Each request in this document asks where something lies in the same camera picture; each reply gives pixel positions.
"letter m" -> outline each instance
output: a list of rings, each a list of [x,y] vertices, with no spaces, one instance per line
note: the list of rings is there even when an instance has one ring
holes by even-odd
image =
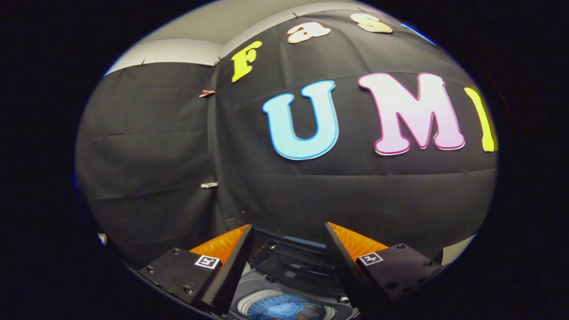
[[[359,85],[371,92],[380,119],[382,136],[374,146],[376,153],[402,154],[411,148],[409,139],[401,133],[399,119],[421,149],[428,145],[433,119],[438,128],[433,139],[437,148],[455,150],[464,146],[464,136],[443,79],[431,73],[421,73],[417,82],[419,95],[415,98],[387,73],[372,73],[358,79]]]

